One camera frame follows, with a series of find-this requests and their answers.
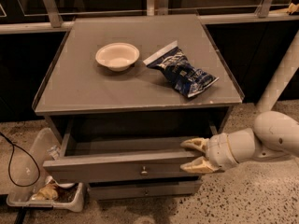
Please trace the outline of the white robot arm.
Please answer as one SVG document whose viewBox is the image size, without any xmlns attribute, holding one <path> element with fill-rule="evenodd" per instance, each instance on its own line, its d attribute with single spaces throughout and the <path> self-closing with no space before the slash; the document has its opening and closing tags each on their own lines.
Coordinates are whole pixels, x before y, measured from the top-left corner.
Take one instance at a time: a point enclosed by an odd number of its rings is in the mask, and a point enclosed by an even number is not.
<svg viewBox="0 0 299 224">
<path fill-rule="evenodd" d="M 193 138 L 181 146 L 202 155 L 180 166 L 187 173 L 208 174 L 236 167 L 245 161 L 278 161 L 299 157 L 299 123 L 273 109 L 299 68 L 299 32 L 289 45 L 277 71 L 272 76 L 257 109 L 260 114 L 251 128 L 234 133 L 220 133 L 211 138 Z"/>
</svg>

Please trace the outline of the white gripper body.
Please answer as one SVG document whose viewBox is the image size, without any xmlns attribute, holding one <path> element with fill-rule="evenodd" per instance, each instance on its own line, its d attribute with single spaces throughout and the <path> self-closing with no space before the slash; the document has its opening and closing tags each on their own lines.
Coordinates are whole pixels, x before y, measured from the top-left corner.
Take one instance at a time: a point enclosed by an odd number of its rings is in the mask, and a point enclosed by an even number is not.
<svg viewBox="0 0 299 224">
<path fill-rule="evenodd" d="M 227 133 L 214 135 L 208 140 L 206 157 L 213 166 L 223 171 L 238 165 L 230 147 Z"/>
</svg>

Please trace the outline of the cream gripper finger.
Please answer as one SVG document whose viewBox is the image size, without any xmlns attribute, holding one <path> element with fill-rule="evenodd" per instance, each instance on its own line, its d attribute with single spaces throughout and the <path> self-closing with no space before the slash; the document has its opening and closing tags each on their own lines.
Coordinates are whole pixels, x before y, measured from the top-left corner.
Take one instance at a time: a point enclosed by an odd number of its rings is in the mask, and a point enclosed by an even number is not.
<svg viewBox="0 0 299 224">
<path fill-rule="evenodd" d="M 208 143 L 208 138 L 193 138 L 186 141 L 183 141 L 180 146 L 183 148 L 190 148 L 194 150 L 198 150 L 199 152 L 205 153 L 206 152 L 206 145 Z"/>
<path fill-rule="evenodd" d="M 180 165 L 180 169 L 192 174 L 211 174 L 219 170 L 218 166 L 213 165 L 204 156 L 191 162 Z"/>
</svg>

